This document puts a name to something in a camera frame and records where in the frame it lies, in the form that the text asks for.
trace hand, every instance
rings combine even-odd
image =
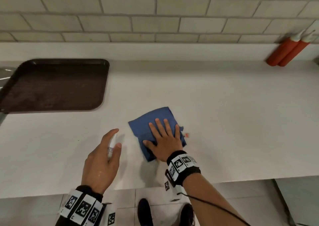
[[[155,146],[152,142],[148,140],[143,140],[143,144],[149,148],[153,154],[157,157],[157,159],[166,162],[168,157],[177,150],[183,150],[183,146],[181,144],[180,131],[178,124],[175,125],[175,137],[172,134],[172,129],[168,123],[167,119],[164,119],[166,131],[162,126],[160,120],[155,119],[157,127],[162,135],[156,130],[155,126],[152,123],[149,123],[149,126],[152,130],[153,135],[156,138],[157,146]]]
[[[94,192],[102,195],[113,182],[119,168],[121,143],[114,146],[110,161],[107,157],[110,139],[118,131],[119,129],[112,129],[104,135],[101,143],[88,155],[84,163],[81,185],[88,185]]]

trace red bottle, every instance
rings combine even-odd
[[[284,40],[278,48],[267,58],[266,63],[270,66],[276,66],[285,58],[299,43],[301,35],[305,30]]]
[[[298,45],[285,57],[279,62],[279,66],[286,66],[293,58],[295,58],[303,49],[305,49],[310,42],[314,40],[312,34],[315,32],[312,31],[310,34],[306,35],[301,39]]]

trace shoe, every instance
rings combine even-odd
[[[179,226],[195,226],[195,214],[192,205],[185,204],[181,210]]]
[[[138,203],[138,221],[140,222],[141,226],[154,226],[151,208],[145,198],[142,198]]]

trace left hand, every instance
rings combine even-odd
[[[110,161],[107,157],[110,139],[118,131],[119,129],[112,129],[105,134],[101,143],[88,155],[84,163],[81,185],[90,186],[94,192],[102,195],[113,182],[120,165],[121,143],[115,145]]]

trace finger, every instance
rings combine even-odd
[[[175,139],[181,139],[180,131],[179,131],[179,126],[178,124],[175,125]]]
[[[157,124],[157,127],[159,128],[159,131],[160,131],[162,137],[167,137],[167,133],[166,133],[164,127],[162,126],[162,123],[160,122],[159,118],[156,118],[155,122]]]
[[[159,134],[159,132],[157,131],[157,129],[155,128],[155,126],[153,125],[153,123],[149,123],[148,125],[150,126],[150,129],[151,129],[151,131],[152,131],[154,137],[155,137],[156,139],[160,139],[162,136]]]
[[[108,150],[108,145],[110,143],[110,140],[113,137],[113,135],[115,135],[118,131],[119,129],[112,129],[108,133],[103,135],[101,143],[98,145],[98,150],[106,151],[106,155],[107,155],[107,150]]]
[[[117,143],[114,146],[113,149],[113,153],[112,153],[112,157],[110,159],[109,164],[113,167],[118,169],[119,165],[120,165],[120,156],[121,156],[121,151],[122,151],[122,144],[121,143]]]
[[[167,135],[173,137],[172,129],[171,129],[170,125],[169,125],[168,120],[164,119],[164,123],[165,123],[165,128],[166,128]]]
[[[148,140],[143,140],[143,144],[144,144],[147,148],[149,148],[149,149],[153,152],[153,154],[154,154],[154,151],[155,151],[156,146],[155,146],[152,142],[150,142],[150,141],[148,141]]]

